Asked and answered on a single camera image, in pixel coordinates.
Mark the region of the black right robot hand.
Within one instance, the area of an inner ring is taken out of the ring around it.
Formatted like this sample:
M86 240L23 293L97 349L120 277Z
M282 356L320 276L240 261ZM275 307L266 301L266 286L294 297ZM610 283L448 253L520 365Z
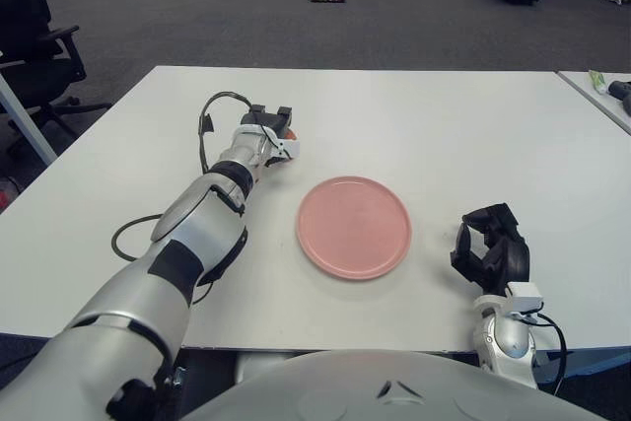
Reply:
M530 253L518 231L518 221L506 203L495 204L462 216L451 266L484 295L504 296L511 282L529 281ZM483 236L483 257L471 250L471 233Z

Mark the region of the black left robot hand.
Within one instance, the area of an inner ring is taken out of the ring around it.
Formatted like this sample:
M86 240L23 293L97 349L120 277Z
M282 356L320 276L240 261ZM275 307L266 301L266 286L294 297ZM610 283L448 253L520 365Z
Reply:
M291 129L292 112L290 107L280 106L275 113L268 112L264 105L252 105L241 120L241 125L262 125L274 131L279 139L296 140Z

